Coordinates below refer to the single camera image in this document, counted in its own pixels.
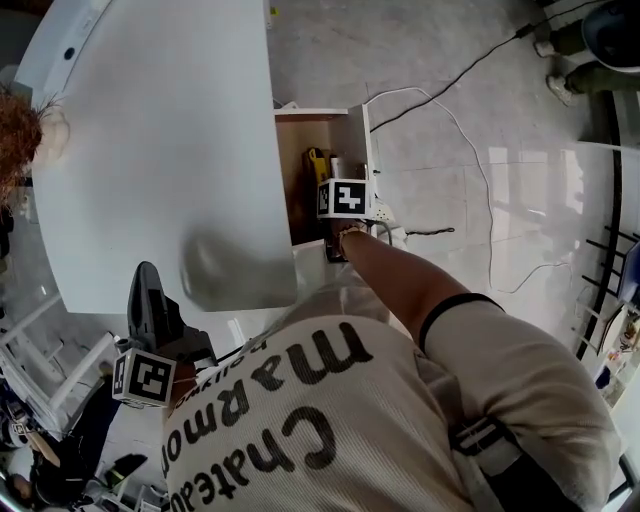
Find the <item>white tile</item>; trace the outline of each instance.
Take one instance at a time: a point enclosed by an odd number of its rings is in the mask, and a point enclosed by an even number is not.
[[[405,85],[417,85],[429,94],[441,91],[446,82],[368,83],[370,94]],[[426,97],[416,91],[399,92],[370,106],[372,125],[390,119]],[[455,116],[478,151],[481,162],[517,161],[520,153],[516,105],[509,90],[499,84],[465,77],[439,100]],[[476,162],[473,149],[455,122],[435,103],[414,110],[373,134],[383,171],[398,171]]]
[[[571,326],[577,321],[574,316],[575,300],[582,286],[576,279],[579,277],[576,275],[578,269],[571,266],[543,267],[527,279],[538,265],[573,264],[573,254],[558,251],[555,242],[545,234],[529,233],[494,243],[494,288],[489,295],[507,313],[540,327],[572,346],[575,334]]]
[[[565,107],[547,89],[547,73],[540,68],[530,81],[517,81],[512,87],[521,145],[518,161],[558,162],[562,151],[580,140],[591,124],[588,98],[579,97],[577,107]]]
[[[407,231],[454,228],[454,233],[412,236],[409,249],[417,254],[452,250],[466,244],[464,169],[449,167],[383,173],[378,177],[383,201]]]
[[[438,252],[424,256],[451,274],[470,291],[485,294],[489,292],[488,245],[463,247],[454,251]]]
[[[483,166],[491,185],[492,239],[505,240],[535,231],[546,222],[544,164],[494,164]],[[465,167],[468,243],[487,243],[491,219],[487,190],[480,169]]]
[[[531,6],[466,0],[345,3],[300,0],[281,6],[268,33],[272,69],[324,82],[435,77],[447,80],[500,41]],[[460,44],[468,41],[473,44]]]

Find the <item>white countertop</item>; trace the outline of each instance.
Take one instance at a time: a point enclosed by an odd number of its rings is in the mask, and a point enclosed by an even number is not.
[[[271,96],[262,0],[112,0],[62,95],[64,154],[33,172],[70,312],[124,313],[142,260],[185,311],[295,300]]]

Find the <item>white cube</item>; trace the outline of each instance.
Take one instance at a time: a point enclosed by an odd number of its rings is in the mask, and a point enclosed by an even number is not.
[[[135,348],[116,358],[112,396],[121,402],[168,407],[176,362]]]
[[[319,219],[370,219],[371,210],[368,180],[331,178],[318,185]]]
[[[13,429],[13,433],[18,434],[19,436],[23,436],[29,432],[22,423],[12,423],[11,428]]]

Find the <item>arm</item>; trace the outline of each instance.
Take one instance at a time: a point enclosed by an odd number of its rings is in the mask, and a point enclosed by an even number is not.
[[[53,451],[53,448],[44,440],[44,438],[37,432],[27,432],[25,434],[30,445],[35,445],[37,451],[42,453],[45,459],[47,459],[55,467],[60,467],[60,458]]]
[[[342,251],[417,344],[422,323],[433,308],[449,297],[469,293],[436,265],[365,233],[346,234]]]

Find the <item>wrist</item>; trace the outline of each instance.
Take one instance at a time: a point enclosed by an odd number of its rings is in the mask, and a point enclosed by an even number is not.
[[[349,259],[347,256],[347,252],[353,250],[355,244],[357,244],[358,239],[367,236],[364,231],[349,231],[345,233],[340,238],[340,252],[342,255]]]

